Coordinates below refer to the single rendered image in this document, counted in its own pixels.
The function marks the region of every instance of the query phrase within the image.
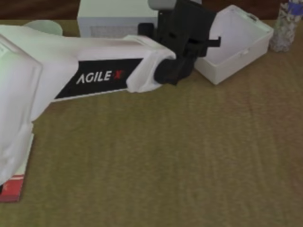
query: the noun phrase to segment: wood grain tabletop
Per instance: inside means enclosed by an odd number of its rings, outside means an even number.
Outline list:
[[[276,19],[280,0],[203,0],[214,11],[234,4],[260,19]],[[80,0],[15,0],[0,2],[0,19],[76,19]]]

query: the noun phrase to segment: white box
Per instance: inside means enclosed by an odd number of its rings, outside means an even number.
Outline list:
[[[221,47],[211,47],[195,68],[217,85],[268,51],[273,28],[254,15],[231,5],[219,12],[210,39],[221,37]]]
[[[148,0],[81,0],[78,12],[81,37],[123,38],[136,35],[140,23],[158,23],[158,11]]]

